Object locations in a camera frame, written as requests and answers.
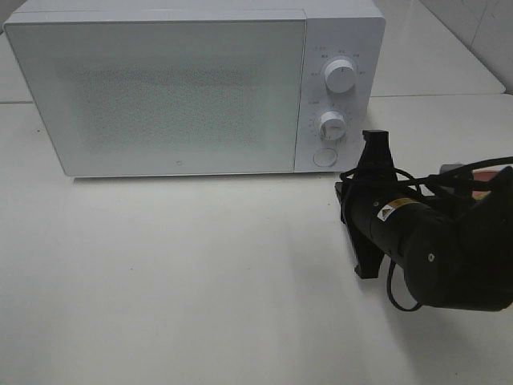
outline microwave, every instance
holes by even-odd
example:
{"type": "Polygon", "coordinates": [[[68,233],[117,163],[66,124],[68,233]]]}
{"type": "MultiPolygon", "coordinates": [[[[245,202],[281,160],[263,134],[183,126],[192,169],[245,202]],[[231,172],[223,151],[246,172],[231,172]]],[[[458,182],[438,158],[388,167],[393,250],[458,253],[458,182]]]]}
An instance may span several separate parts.
{"type": "Polygon", "coordinates": [[[351,168],[384,28],[372,0],[28,0],[4,24],[76,177],[351,168]]]}

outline microwave window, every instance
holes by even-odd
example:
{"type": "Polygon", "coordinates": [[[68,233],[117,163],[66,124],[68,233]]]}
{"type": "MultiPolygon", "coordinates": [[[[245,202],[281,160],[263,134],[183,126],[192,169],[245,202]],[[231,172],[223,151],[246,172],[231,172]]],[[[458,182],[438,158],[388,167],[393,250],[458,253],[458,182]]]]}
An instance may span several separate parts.
{"type": "Polygon", "coordinates": [[[302,21],[8,33],[68,175],[293,170],[302,21]]]}

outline white knob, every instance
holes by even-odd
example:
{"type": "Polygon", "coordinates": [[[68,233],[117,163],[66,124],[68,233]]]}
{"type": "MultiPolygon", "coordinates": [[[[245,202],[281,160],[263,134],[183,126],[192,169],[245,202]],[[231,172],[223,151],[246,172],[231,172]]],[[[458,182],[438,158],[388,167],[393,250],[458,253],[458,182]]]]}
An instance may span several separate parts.
{"type": "Polygon", "coordinates": [[[317,130],[323,140],[340,139],[345,135],[345,129],[345,118],[339,112],[325,112],[319,118],[317,130]]]}
{"type": "Polygon", "coordinates": [[[356,83],[356,64],[347,58],[335,59],[324,69],[324,79],[331,92],[346,92],[356,83]]]}

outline yellow label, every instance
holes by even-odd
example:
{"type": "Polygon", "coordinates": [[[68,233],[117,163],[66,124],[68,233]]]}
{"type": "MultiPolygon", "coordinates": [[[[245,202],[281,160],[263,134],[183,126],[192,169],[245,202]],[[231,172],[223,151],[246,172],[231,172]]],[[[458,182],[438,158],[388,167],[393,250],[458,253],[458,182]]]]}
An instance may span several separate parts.
{"type": "Polygon", "coordinates": [[[411,205],[412,203],[418,203],[417,201],[411,199],[411,198],[399,198],[395,201],[391,201],[390,203],[387,203],[384,205],[379,211],[378,211],[378,218],[382,221],[386,221],[388,217],[397,209],[399,209],[402,206],[411,205]]]}

